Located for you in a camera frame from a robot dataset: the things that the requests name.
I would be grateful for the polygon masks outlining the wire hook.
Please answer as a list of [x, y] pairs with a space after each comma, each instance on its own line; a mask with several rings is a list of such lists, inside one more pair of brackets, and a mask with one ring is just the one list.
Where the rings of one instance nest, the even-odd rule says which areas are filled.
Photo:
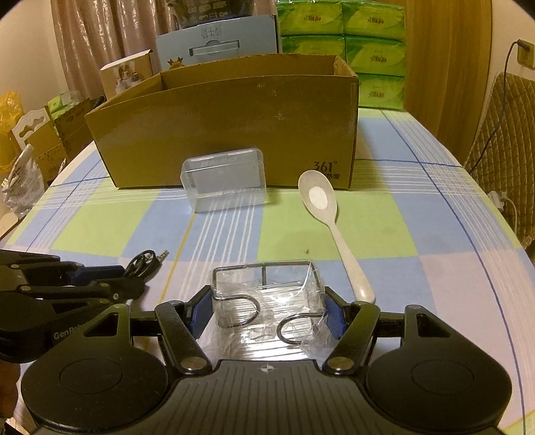
[[219, 328], [254, 349], [308, 345], [326, 321], [326, 290], [309, 261], [221, 266], [211, 288]]

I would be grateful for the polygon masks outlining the clear plastic lidded case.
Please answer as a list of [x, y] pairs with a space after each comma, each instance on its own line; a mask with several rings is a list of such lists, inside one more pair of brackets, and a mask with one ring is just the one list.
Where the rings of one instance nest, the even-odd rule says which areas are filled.
[[189, 158], [181, 183], [195, 213], [266, 202], [264, 158], [257, 148]]

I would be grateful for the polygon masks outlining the checked tablecloth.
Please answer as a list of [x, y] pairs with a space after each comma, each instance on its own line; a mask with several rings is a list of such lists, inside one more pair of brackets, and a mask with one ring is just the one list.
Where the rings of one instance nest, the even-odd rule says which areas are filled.
[[[363, 109], [353, 185], [336, 197], [337, 225], [378, 305], [425, 306], [493, 356], [513, 384], [502, 429], [533, 433], [534, 268], [475, 181], [410, 114]], [[298, 191], [195, 214], [178, 188], [115, 188], [95, 147], [64, 170], [5, 246], [96, 266], [166, 252], [144, 310], [191, 297], [217, 266], [266, 261], [314, 262], [327, 285], [353, 297], [328, 229]]]

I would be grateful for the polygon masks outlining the side cardboard boxes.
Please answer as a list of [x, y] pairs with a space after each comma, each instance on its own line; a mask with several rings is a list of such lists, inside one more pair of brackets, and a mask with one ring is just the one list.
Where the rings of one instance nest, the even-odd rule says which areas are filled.
[[93, 140], [85, 115], [103, 101], [101, 96], [62, 106], [57, 96], [52, 102], [59, 110], [44, 106], [24, 113], [20, 95], [7, 92], [1, 97], [1, 172], [9, 173], [15, 158], [30, 144], [43, 180], [53, 181], [61, 163], [72, 161]]

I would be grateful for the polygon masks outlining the white humidifier product box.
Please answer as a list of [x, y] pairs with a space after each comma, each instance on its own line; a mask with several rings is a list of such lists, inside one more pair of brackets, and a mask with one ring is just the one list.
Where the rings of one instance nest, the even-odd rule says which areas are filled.
[[102, 66], [100, 76], [108, 100], [153, 76], [151, 53], [147, 49]]

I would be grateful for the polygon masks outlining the brown cardboard box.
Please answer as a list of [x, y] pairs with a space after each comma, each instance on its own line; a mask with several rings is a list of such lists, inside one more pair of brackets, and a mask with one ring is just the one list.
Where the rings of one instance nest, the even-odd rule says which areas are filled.
[[159, 73], [86, 116], [119, 188], [180, 184], [189, 158], [259, 149], [266, 182], [293, 187], [314, 169], [351, 185], [359, 80], [341, 58], [263, 54]]

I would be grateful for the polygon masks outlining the beige quilted chair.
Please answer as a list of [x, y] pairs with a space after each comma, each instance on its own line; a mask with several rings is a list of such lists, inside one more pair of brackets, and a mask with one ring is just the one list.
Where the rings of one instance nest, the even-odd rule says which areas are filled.
[[534, 81], [500, 73], [465, 169], [486, 192], [505, 192], [505, 212], [525, 248], [534, 242]]

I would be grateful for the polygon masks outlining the brown curtain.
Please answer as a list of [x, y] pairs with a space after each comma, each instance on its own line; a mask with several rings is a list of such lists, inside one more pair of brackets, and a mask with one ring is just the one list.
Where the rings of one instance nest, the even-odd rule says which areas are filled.
[[52, 1], [52, 22], [66, 83], [83, 97], [104, 94], [102, 66], [156, 49], [156, 37], [179, 28], [166, 1]]

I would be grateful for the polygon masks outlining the black basket gift pack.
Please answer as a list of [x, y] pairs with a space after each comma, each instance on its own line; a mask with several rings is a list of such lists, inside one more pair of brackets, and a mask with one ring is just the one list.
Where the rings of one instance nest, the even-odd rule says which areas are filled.
[[276, 14], [271, 0], [175, 0], [167, 1], [181, 28], [201, 23], [260, 14]]

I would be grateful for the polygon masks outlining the green tissue pack stack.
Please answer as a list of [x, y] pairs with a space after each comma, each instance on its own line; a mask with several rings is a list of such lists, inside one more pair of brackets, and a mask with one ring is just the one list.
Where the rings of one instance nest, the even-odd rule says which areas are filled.
[[341, 57], [359, 76], [359, 105], [401, 110], [405, 8], [377, 1], [277, 1], [286, 54]]

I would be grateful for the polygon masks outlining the light blue milk carton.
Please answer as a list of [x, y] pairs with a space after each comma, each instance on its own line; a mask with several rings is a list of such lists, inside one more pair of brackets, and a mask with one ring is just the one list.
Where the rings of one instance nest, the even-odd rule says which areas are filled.
[[183, 65], [279, 52], [279, 25], [270, 14], [251, 15], [168, 32], [156, 37], [161, 70]]

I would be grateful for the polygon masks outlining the wall power socket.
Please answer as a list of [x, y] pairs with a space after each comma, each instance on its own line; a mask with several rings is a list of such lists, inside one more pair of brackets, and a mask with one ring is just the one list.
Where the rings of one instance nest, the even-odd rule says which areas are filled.
[[518, 64], [529, 68], [530, 70], [535, 69], [535, 48], [533, 42], [528, 42], [522, 39], [517, 41], [518, 52], [517, 52], [517, 62]]

